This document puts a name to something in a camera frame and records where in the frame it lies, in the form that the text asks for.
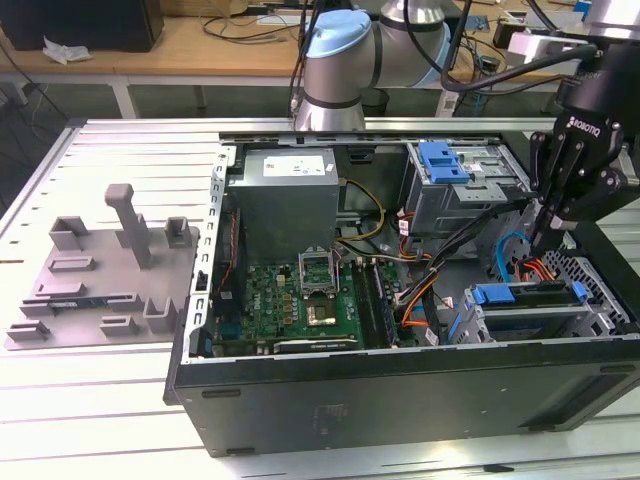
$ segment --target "robotiq logo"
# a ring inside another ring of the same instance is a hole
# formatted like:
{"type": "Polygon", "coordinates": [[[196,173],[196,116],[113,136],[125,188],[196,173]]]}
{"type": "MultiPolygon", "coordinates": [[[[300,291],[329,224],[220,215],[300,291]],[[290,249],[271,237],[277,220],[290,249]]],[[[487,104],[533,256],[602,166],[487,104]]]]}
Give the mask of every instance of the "robotiq logo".
{"type": "Polygon", "coordinates": [[[591,135],[593,135],[596,138],[598,138],[600,136],[600,129],[598,127],[594,127],[593,125],[589,125],[588,123],[583,122],[582,120],[578,120],[576,117],[571,117],[569,119],[569,123],[567,124],[567,128],[568,127],[574,127],[574,128],[577,128],[578,130],[582,130],[583,132],[590,133],[591,135]]]}

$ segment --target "tissue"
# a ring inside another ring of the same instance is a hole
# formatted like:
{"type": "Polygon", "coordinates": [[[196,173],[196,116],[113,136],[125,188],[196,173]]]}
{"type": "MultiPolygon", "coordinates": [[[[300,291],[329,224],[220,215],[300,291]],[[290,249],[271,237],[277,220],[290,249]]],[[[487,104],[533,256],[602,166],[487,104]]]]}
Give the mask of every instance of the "tissue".
{"type": "Polygon", "coordinates": [[[47,57],[58,63],[66,65],[67,62],[79,62],[81,60],[89,60],[91,55],[87,47],[67,47],[66,45],[58,45],[44,37],[45,48],[42,49],[47,57]]]}

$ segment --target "workbench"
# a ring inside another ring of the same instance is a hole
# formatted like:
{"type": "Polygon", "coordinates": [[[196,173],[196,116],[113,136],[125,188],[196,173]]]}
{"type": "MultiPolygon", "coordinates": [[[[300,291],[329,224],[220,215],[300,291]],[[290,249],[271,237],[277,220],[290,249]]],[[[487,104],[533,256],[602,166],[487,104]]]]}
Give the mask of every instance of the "workbench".
{"type": "MultiPolygon", "coordinates": [[[[551,126],[547,119],[367,122],[378,132],[551,126]]],[[[22,318],[18,306],[53,245],[48,231],[55,217],[81,215],[89,229],[118,228],[104,191],[109,183],[126,182],[149,227],[185,216],[202,228],[217,132],[289,128],[287,120],[182,119],[89,121],[65,129],[0,220],[0,327],[22,318]]],[[[602,225],[638,270],[637,204],[602,225]]],[[[170,350],[170,343],[22,352],[0,347],[0,478],[466,478],[483,475],[488,465],[515,469],[501,473],[504,480],[640,474],[640,390],[572,432],[214,460],[182,407],[162,401],[170,350]]],[[[429,425],[416,422],[416,428],[429,425]]]]}
{"type": "MultiPolygon", "coordinates": [[[[570,7],[541,2],[550,10],[570,7]]],[[[474,4],[473,15],[487,15],[491,32],[470,33],[480,40],[491,43],[496,20],[505,9],[524,10],[520,0],[505,0],[499,5],[474,4]]],[[[276,28],[276,26],[229,25],[226,35],[251,35],[276,28]]],[[[264,45],[239,45],[206,35],[200,21],[191,17],[167,17],[163,33],[149,53],[127,53],[116,51],[91,51],[91,60],[61,65],[46,57],[41,51],[16,51],[11,43],[0,37],[14,61],[38,83],[42,84],[100,84],[109,85],[118,102],[122,118],[138,118],[138,110],[131,96],[131,85],[189,85],[194,87],[196,104],[206,106],[203,86],[288,86],[291,72],[298,54],[297,42],[286,32],[278,34],[283,41],[264,45]]],[[[496,56],[495,52],[479,45],[479,53],[496,56]]],[[[473,61],[469,52],[459,55],[453,76],[468,81],[473,72],[473,61]]],[[[515,82],[504,83],[496,89],[508,89],[522,83],[539,80],[548,73],[531,73],[515,82]]],[[[7,58],[0,54],[0,84],[14,100],[26,103],[21,85],[25,78],[17,72],[7,58]]],[[[429,89],[441,90],[439,82],[429,89]]],[[[537,87],[538,91],[553,92],[556,84],[537,87]]]]}

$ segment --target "gray floor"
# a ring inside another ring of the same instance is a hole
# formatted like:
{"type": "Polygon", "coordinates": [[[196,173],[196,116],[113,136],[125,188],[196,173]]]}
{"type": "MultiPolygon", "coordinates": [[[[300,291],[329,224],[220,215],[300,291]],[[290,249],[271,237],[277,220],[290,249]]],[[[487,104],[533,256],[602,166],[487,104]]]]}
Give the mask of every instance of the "gray floor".
{"type": "MultiPolygon", "coordinates": [[[[283,117],[288,89],[259,87],[207,87],[208,107],[198,110],[191,87],[138,86],[133,96],[144,118],[185,117],[283,117]]],[[[433,116],[439,92],[389,90],[387,116],[433,116]]],[[[51,85],[48,94],[70,118],[119,118],[111,88],[96,85],[51,85]]],[[[19,193],[33,169],[46,154],[65,122],[43,101],[35,123],[37,136],[27,126],[40,94],[30,95],[29,105],[0,120],[0,214],[19,193]]],[[[541,116],[549,94],[522,93],[492,99],[483,112],[488,117],[541,116]]],[[[474,115],[475,102],[467,100],[457,116],[474,115]]]]}

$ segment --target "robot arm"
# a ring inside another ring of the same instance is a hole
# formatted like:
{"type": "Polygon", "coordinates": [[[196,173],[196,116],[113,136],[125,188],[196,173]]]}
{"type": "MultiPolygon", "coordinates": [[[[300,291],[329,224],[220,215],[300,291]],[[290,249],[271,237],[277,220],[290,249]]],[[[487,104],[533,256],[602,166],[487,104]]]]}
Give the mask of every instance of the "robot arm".
{"type": "Polygon", "coordinates": [[[563,80],[564,112],[553,132],[531,137],[531,186],[541,207],[529,232],[532,256],[557,248],[578,222],[640,197],[640,152],[625,147],[640,134],[640,1],[594,2],[584,27],[569,35],[598,53],[563,80]]]}
{"type": "Polygon", "coordinates": [[[405,4],[417,41],[438,64],[444,63],[450,32],[438,0],[390,0],[379,22],[361,11],[322,13],[307,53],[304,95],[294,108],[296,130],[363,130],[363,88],[420,88],[437,81],[438,73],[409,36],[405,4]]]}

